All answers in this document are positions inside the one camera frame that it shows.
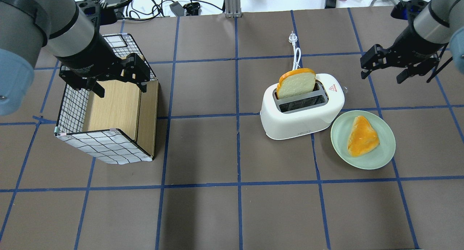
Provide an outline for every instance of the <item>toast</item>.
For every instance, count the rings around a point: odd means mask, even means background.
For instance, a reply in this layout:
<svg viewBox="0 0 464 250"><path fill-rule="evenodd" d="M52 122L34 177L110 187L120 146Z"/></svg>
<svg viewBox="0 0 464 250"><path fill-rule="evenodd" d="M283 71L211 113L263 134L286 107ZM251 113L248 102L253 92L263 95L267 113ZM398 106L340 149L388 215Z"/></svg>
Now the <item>toast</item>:
<svg viewBox="0 0 464 250"><path fill-rule="evenodd" d="M309 68L300 68L285 73L277 84L277 98L283 99L312 92L315 78L315 72Z"/></svg>
<svg viewBox="0 0 464 250"><path fill-rule="evenodd" d="M369 153L380 144L376 130L362 115L353 121L351 134L348 138L348 152L353 157L359 157Z"/></svg>

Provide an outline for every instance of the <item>blue tape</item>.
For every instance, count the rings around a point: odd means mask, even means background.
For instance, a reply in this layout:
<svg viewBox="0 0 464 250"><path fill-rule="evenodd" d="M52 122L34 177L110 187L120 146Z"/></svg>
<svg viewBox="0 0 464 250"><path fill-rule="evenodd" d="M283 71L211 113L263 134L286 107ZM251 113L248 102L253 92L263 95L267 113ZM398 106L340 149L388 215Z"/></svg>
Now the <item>blue tape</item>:
<svg viewBox="0 0 464 250"><path fill-rule="evenodd" d="M88 173L86 195L84 196L84 202L82 204L81 217L79 219L79 225L78 225L78 233L76 234L76 242L74 242L74 250L78 250L78 245L79 245L79 240L80 240L81 230L82 230L82 223L84 221L84 215L86 214L88 192L90 191L89 189L90 189L90 184L92 182L92 175L93 175L94 166L95 166L95 158L92 159L92 164L90 166L90 171Z"/></svg>
<svg viewBox="0 0 464 250"><path fill-rule="evenodd" d="M0 123L0 126L14 126L14 125L36 125L36 122L5 122Z"/></svg>
<svg viewBox="0 0 464 250"><path fill-rule="evenodd" d="M235 117L236 113L224 113L224 114L201 114L201 115L182 115L182 116L171 116L171 118L211 118L211 117Z"/></svg>
<svg viewBox="0 0 464 250"><path fill-rule="evenodd" d="M179 23L180 23L180 18L177 17L177 23L176 23L176 29L175 29L175 41L174 41L173 70L172 70L172 78L171 78L171 94L169 95L169 110L168 110L168 117L167 117L166 143L164 145L163 173L161 176L162 187L159 193L158 223L156 225L155 250L158 250L160 247L161 217L162 217L162 211L163 211L164 184L166 182L167 151L169 148L169 132L171 128L171 115L172 115L172 107L173 107L175 64L176 64L176 57L177 57L177 42L179 40Z"/></svg>
<svg viewBox="0 0 464 250"><path fill-rule="evenodd" d="M40 113L44 112L45 103L47 103L48 94L50 93L51 85L53 84L53 79L55 78L55 74L58 69L58 63L59 63L59 60L57 59L57 62L55 63L55 68L53 69L53 73L51 74L50 82L48 83L47 92L45 93L45 97L43 98L43 103L42 103L42 107L40 108Z"/></svg>
<svg viewBox="0 0 464 250"><path fill-rule="evenodd" d="M235 33L235 108L237 117L237 203L239 209L239 249L243 250L242 222L242 170L240 167L240 108L239 108L239 27L237 17L234 18Z"/></svg>
<svg viewBox="0 0 464 250"><path fill-rule="evenodd" d="M457 176L427 176L427 177L404 177L401 181L420 181L420 180L452 180L464 179L463 175ZM284 180L284 181L248 181L241 182L241 186L276 186L287 184L339 184L339 183L374 183L374 182L394 182L397 178L378 178L378 179L321 179L318 180ZM238 186L238 182L225 183L196 183L196 184L170 184L170 185L146 185L146 186L97 186L90 187L90 191L104 190L130 190L130 189L178 189L192 187L222 187ZM20 189L0 189L0 193L21 192L62 192L62 191L86 191L86 187L58 187L58 188L20 188Z"/></svg>
<svg viewBox="0 0 464 250"><path fill-rule="evenodd" d="M328 233L327 214L326 214L326 211L325 211L324 193L323 193L323 189L322 189L323 182L320 179L320 172L319 172L319 168L318 168L318 159L316 157L316 149L315 149L314 144L315 144L314 133L311 133L311 145L312 145L312 148L313 148L314 167L315 167L315 171L316 171L316 177L318 179L320 210L321 210L321 213L322 213L322 220L323 220L323 224L324 224L325 241L326 241L326 244L327 244L327 249L331 249L331 247L330 247L330 235Z"/></svg>
<svg viewBox="0 0 464 250"><path fill-rule="evenodd" d="M164 63L173 63L172 61L164 61L164 62L149 62L149 64L164 64Z"/></svg>
<svg viewBox="0 0 464 250"><path fill-rule="evenodd" d="M57 124L56 121L47 120L46 118L43 118L43 116L40 116L40 117L32 116L32 118L39 121L40 124Z"/></svg>
<svg viewBox="0 0 464 250"><path fill-rule="evenodd" d="M441 93L443 94L443 98L446 101L446 105L449 108L449 112L451 113L451 117L453 118L454 124L456 125L457 132L459 133L459 136L461 136L461 141L464 143L464 135L461 129L461 126L459 125L459 122L457 121L456 115L454 114L453 108L451 106L450 100L448 100L448 97L446 96L446 93L444 92L443 85L441 85L439 76L437 75L435 77L436 83L438 83L438 86L440 88Z"/></svg>
<svg viewBox="0 0 464 250"><path fill-rule="evenodd" d="M119 33L122 34L124 31L124 20L121 23L121 29L119 30Z"/></svg>
<svg viewBox="0 0 464 250"><path fill-rule="evenodd" d="M16 181L16 186L14 188L14 192L13 192L13 195L12 195L11 200L10 200L10 205L8 206L8 210L7 210L7 213L5 215L5 219L3 220L3 225L2 225L1 230L0 230L0 242L1 242L1 239L3 237L3 233L5 232L5 227L7 226L8 217L10 217L11 208L13 207L13 202L15 201L16 194L18 193L18 188L20 187L20 182L21 182L21 179L23 177L24 169L26 167L26 163L28 162L30 149L32 148L32 145L34 143L34 140L35 140L35 137L37 135L37 131L38 131L39 126L40 126L40 123L37 123L36 126L35 126L34 134L33 134L32 138L30 140L28 150L27 150L26 155L24 157L24 161L23 161L23 164L21 166L21 171L20 171L20 174L18 176L18 180Z"/></svg>
<svg viewBox="0 0 464 250"><path fill-rule="evenodd" d="M363 53L363 47L361 46L361 41L359 39L359 35L358 35L358 31L356 29L355 21L353 20L353 15L351 14L351 9L348 8L347 10L348 10L348 14L349 14L349 17L350 17L350 20L351 20L351 24L353 25L353 30L355 31L356 41L358 42L359 50L361 51L361 53ZM369 84L371 86L372 94L374 96L374 100L376 101L376 107L377 107L377 110L378 110L378 116L383 119L382 110L381 110L380 104L378 103L378 98L377 98L377 95L376 95L376 88L374 87L374 84L372 82L371 75L368 76L368 79L369 79ZM413 238L414 247L416 249L418 249L419 244L417 242L416 233L414 232L413 222L411 220L411 215L409 214L409 208L407 206L406 197L404 195L403 186L401 185L401 180L400 180L398 169L396 168L396 161L395 161L394 157L391 159L391 163L393 165L393 169L395 170L396 181L398 183L398 189L399 189L399 193L401 195L401 200L403 202L403 207L404 207L405 212L406 212L406 218L407 218L407 221L408 221L409 230L411 232L411 237Z"/></svg>
<svg viewBox="0 0 464 250"><path fill-rule="evenodd" d="M362 52L348 52L348 53L326 53L326 54L305 54L301 57L313 57L313 56L333 56L333 55L361 55Z"/></svg>

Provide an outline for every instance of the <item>green plate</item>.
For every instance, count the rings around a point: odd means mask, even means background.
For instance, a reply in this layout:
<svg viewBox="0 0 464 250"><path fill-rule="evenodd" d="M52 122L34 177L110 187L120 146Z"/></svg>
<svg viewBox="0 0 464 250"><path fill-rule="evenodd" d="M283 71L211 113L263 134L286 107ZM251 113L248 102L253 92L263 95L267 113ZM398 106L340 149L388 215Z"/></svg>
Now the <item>green plate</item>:
<svg viewBox="0 0 464 250"><path fill-rule="evenodd" d="M352 157L347 148L353 121L356 116L363 115L376 130L380 144L371 152L359 157ZM332 125L330 139L337 154L348 164L360 169L378 169L390 162L395 154L396 141L392 130L377 115L367 111L355 110L343 113Z"/></svg>

